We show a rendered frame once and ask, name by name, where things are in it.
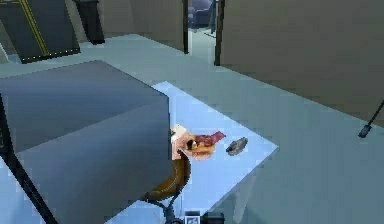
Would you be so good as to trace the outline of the large grey box oven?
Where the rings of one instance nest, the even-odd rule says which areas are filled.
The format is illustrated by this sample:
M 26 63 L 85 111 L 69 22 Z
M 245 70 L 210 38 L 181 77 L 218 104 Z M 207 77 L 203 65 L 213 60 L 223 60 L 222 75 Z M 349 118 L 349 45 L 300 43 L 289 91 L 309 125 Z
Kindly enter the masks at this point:
M 59 224 L 105 224 L 172 173 L 168 97 L 103 61 L 0 78 L 0 94 Z

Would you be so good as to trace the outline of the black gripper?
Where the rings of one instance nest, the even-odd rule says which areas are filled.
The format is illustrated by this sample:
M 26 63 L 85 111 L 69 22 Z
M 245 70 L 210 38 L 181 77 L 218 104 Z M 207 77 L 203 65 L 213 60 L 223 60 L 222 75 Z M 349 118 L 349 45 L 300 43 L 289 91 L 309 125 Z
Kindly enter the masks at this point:
M 163 209 L 163 215 L 165 217 L 164 224 L 184 224 L 184 221 L 180 218 L 177 218 L 174 212 L 183 211 L 183 190 L 178 189 L 175 195 L 169 201 L 170 206 L 165 206 L 156 200 L 145 199 L 145 202 L 156 205 Z

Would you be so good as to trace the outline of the red and orange food piece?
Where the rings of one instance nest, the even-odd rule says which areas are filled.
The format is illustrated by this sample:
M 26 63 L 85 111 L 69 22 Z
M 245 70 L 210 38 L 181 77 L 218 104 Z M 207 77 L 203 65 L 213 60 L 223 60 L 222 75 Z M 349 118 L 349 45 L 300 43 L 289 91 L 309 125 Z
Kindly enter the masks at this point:
M 214 153 L 215 145 L 225 137 L 220 131 L 211 135 L 189 135 L 184 150 L 195 160 L 206 160 Z

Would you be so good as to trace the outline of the black tall bin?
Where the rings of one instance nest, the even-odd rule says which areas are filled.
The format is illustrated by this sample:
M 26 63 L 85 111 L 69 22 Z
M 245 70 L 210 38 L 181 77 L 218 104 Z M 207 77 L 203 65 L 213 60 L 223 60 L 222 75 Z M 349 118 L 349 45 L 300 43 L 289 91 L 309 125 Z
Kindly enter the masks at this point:
M 99 0 L 73 1 L 79 12 L 87 40 L 93 45 L 103 44 L 105 38 L 98 11 Z

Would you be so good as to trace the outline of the black rod with foot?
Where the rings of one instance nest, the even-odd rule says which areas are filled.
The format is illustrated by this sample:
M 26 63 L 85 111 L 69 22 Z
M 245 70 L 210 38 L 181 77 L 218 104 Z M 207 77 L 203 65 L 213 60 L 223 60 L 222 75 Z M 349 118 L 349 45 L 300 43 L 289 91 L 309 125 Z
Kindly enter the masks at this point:
M 368 123 L 361 129 L 361 131 L 358 134 L 359 138 L 366 138 L 370 130 L 372 129 L 372 124 L 377 118 L 378 114 L 384 107 L 384 100 L 380 103 L 379 107 L 376 109 L 375 113 L 371 117 L 371 119 L 368 121 Z

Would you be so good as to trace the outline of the black slanted bar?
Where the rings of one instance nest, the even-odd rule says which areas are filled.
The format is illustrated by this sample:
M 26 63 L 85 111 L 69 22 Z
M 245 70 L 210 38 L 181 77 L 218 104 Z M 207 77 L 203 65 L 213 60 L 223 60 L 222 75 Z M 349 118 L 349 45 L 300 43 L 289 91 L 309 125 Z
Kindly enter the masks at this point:
M 8 166 L 9 170 L 11 171 L 11 173 L 13 174 L 25 194 L 31 200 L 32 204 L 45 221 L 45 224 L 59 224 L 14 152 L 11 134 L 7 123 L 5 106 L 1 94 L 0 156 L 2 157 L 4 163 Z

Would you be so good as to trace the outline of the dark panel with yellow stripes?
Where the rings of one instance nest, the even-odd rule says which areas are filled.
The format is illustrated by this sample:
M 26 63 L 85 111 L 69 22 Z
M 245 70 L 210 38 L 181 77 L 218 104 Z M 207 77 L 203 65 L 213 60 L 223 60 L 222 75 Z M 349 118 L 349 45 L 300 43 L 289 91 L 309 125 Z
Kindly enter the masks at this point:
M 65 0 L 0 0 L 0 25 L 22 64 L 80 52 Z

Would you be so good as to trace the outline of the grey credit card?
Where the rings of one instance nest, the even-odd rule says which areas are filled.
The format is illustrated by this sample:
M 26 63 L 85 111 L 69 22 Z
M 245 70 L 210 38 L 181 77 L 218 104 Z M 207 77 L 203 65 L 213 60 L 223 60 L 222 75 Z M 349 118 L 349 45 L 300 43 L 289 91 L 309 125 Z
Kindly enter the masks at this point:
M 248 143 L 248 139 L 246 137 L 242 137 L 238 140 L 232 141 L 231 144 L 227 147 L 226 153 L 229 156 L 236 156 L 240 154 Z

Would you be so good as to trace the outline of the black door frame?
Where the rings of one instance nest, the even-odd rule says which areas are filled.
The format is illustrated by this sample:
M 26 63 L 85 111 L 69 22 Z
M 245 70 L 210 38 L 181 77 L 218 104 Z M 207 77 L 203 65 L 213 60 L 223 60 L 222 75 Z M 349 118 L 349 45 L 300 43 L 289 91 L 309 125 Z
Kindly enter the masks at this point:
M 191 5 L 192 0 L 182 0 L 183 3 L 183 39 L 188 40 L 188 31 L 196 33 L 199 29 L 191 29 L 188 27 L 188 7 Z M 210 25 L 206 28 L 209 29 L 208 34 L 215 39 L 214 47 L 214 60 L 215 66 L 221 65 L 222 41 L 223 41 L 223 28 L 224 28 L 224 9 L 226 0 L 213 0 L 212 14 Z

